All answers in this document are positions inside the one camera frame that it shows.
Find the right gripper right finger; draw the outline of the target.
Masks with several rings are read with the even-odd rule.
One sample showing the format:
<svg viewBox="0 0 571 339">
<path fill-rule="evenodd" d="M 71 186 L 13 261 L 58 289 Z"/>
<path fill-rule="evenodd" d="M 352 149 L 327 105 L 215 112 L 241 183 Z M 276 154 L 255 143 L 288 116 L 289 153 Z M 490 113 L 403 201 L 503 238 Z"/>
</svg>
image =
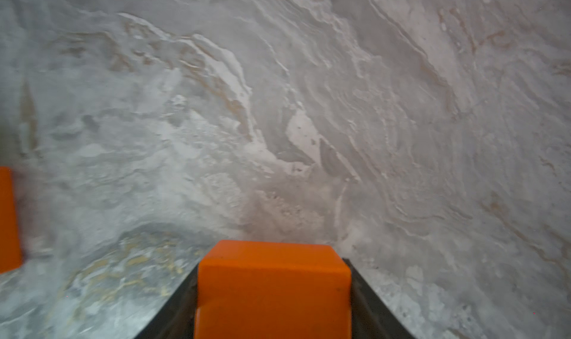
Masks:
<svg viewBox="0 0 571 339">
<path fill-rule="evenodd" d="M 352 339 L 415 339 L 348 258 L 351 270 Z"/>
</svg>

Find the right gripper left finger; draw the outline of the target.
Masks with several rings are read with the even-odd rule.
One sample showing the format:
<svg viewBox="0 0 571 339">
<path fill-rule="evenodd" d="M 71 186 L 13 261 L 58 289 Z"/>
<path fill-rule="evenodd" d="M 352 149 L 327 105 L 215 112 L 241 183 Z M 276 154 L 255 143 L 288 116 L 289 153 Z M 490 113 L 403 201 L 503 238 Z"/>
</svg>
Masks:
<svg viewBox="0 0 571 339">
<path fill-rule="evenodd" d="M 135 339 L 194 338 L 198 269 L 199 266 L 196 266 L 190 272 L 156 316 L 135 336 Z"/>
</svg>

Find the orange block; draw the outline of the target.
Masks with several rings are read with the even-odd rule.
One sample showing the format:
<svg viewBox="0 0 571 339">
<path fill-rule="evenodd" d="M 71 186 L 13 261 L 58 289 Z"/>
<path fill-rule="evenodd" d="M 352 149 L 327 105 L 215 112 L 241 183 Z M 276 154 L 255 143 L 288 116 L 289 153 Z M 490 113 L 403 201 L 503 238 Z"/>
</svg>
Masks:
<svg viewBox="0 0 571 339">
<path fill-rule="evenodd" d="M 0 266 L 1 274 L 4 274 L 18 269 L 23 263 L 16 212 L 16 199 L 12 174 L 8 167 L 1 167 L 0 186 Z"/>
<path fill-rule="evenodd" d="M 195 338 L 350 338 L 351 271 L 328 245 L 222 240 L 198 265 Z"/>
</svg>

